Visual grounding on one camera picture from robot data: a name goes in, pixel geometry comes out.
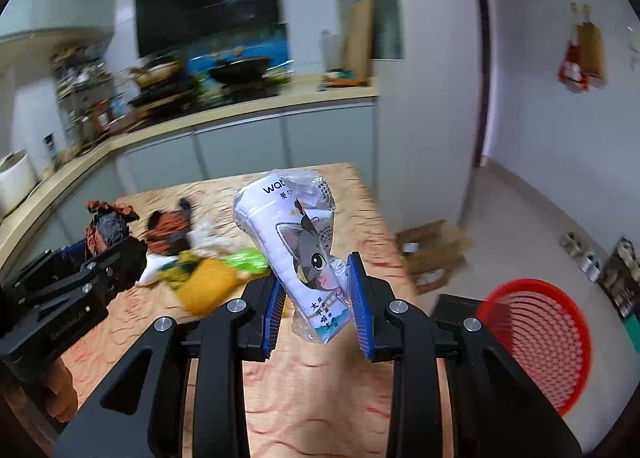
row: black pan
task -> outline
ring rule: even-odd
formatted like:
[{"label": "black pan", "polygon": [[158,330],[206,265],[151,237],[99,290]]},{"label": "black pan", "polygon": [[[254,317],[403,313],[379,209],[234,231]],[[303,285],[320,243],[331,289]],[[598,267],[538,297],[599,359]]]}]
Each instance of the black pan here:
[{"label": "black pan", "polygon": [[238,60],[222,60],[209,70],[209,74],[220,84],[235,86],[250,84],[262,79],[269,68],[269,57],[248,57]]}]

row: red basket rim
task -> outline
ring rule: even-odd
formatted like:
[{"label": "red basket rim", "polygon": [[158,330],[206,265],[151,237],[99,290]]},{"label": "red basket rim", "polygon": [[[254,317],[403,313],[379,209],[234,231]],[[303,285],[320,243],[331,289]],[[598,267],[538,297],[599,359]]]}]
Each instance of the red basket rim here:
[{"label": "red basket rim", "polygon": [[557,286],[552,285],[546,281],[540,281],[540,279],[516,279],[504,284],[501,284],[496,288],[489,297],[484,300],[478,310],[476,311],[476,317],[482,322],[485,322],[489,315],[490,309],[496,304],[502,297],[509,295],[513,292],[531,291],[537,292],[542,295],[546,295],[555,300],[560,306],[562,306],[569,315],[574,319],[575,325],[578,329],[578,335],[580,336],[580,344],[582,345],[582,368],[580,369],[580,377],[575,385],[574,392],[569,399],[564,403],[564,406],[558,410],[560,416],[564,416],[575,405],[587,384],[587,380],[591,373],[591,336],[589,334],[589,326],[582,314],[582,311],[578,308],[573,299],[571,299],[565,292],[560,290]]}]

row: tile floor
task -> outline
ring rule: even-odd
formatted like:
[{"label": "tile floor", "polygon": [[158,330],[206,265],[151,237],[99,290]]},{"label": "tile floor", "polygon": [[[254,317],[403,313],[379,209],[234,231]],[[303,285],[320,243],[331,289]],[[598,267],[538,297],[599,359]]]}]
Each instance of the tile floor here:
[{"label": "tile floor", "polygon": [[516,190],[490,168],[476,170],[462,227],[473,246],[468,265],[436,292],[419,298],[430,313],[439,293],[482,299],[517,278],[551,282],[576,302],[589,324],[591,375],[582,396],[564,417],[584,452],[606,435],[640,380],[640,354],[600,288],[558,245],[566,231],[560,218]]}]

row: brand logo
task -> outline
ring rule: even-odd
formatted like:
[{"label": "brand logo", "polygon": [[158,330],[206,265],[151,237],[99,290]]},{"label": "brand logo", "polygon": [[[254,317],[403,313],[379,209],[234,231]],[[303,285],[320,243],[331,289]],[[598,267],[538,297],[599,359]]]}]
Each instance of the brand logo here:
[{"label": "brand logo", "polygon": [[272,183],[271,185],[269,185],[266,189],[263,187],[262,190],[269,194],[275,192],[278,189],[282,189],[283,187],[286,187],[286,184],[282,180],[278,180],[276,183]]},{"label": "brand logo", "polygon": [[82,319],[82,317],[84,317],[84,312],[79,312],[78,315],[76,315],[75,317],[73,317],[71,320],[67,321],[66,323],[64,323],[60,329],[58,329],[57,331],[53,332],[50,337],[52,341],[55,341],[58,337],[60,337],[60,335],[62,335],[64,332],[66,332],[68,329],[72,328],[75,324],[78,323],[78,321],[80,319]]}]

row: metal screw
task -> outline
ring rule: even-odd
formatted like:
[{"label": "metal screw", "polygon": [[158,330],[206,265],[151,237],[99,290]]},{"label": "metal screw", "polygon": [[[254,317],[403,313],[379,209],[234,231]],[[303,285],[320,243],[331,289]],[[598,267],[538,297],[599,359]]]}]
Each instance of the metal screw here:
[{"label": "metal screw", "polygon": [[475,317],[467,317],[462,323],[462,326],[464,326],[468,332],[477,332],[482,328],[482,323]]},{"label": "metal screw", "polygon": [[159,332],[166,332],[173,324],[170,317],[160,317],[154,322],[154,328]]},{"label": "metal screw", "polygon": [[409,310],[409,305],[401,300],[391,301],[389,303],[389,310],[393,313],[404,313]]},{"label": "metal screw", "polygon": [[241,312],[246,308],[246,303],[242,299],[232,299],[226,303],[226,309],[233,313]]}]

